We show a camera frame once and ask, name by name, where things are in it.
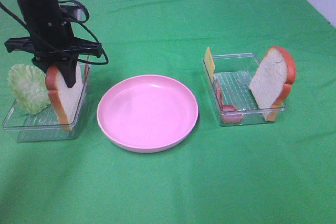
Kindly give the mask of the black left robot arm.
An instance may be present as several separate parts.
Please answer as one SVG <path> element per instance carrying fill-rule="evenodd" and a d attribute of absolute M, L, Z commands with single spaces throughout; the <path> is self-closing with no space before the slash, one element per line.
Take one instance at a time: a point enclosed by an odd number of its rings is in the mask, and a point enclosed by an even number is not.
<path fill-rule="evenodd" d="M 83 26 L 89 20 L 86 7 L 76 0 L 17 0 L 22 19 L 7 9 L 1 9 L 18 21 L 28 32 L 28 37 L 10 38 L 5 42 L 8 52 L 25 51 L 34 55 L 33 64 L 47 72 L 56 66 L 67 87 L 76 83 L 76 65 L 79 55 L 104 55 L 102 44 L 74 36 L 71 23 Z"/>

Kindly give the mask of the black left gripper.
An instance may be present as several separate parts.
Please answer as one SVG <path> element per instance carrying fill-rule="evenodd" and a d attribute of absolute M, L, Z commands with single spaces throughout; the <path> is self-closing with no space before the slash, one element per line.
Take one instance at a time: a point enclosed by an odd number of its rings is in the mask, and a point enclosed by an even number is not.
<path fill-rule="evenodd" d="M 102 65 L 103 62 L 93 62 L 79 58 L 80 55 L 103 55 L 103 47 L 96 36 L 85 26 L 81 25 L 94 41 L 75 37 L 69 22 L 63 22 L 56 30 L 37 31 L 21 22 L 21 25 L 29 32 L 27 37 L 14 37 L 5 42 L 8 52 L 24 51 L 33 54 L 33 64 L 42 70 L 46 70 L 55 64 L 61 72 L 66 86 L 72 88 L 76 83 L 77 62 L 91 65 Z"/>

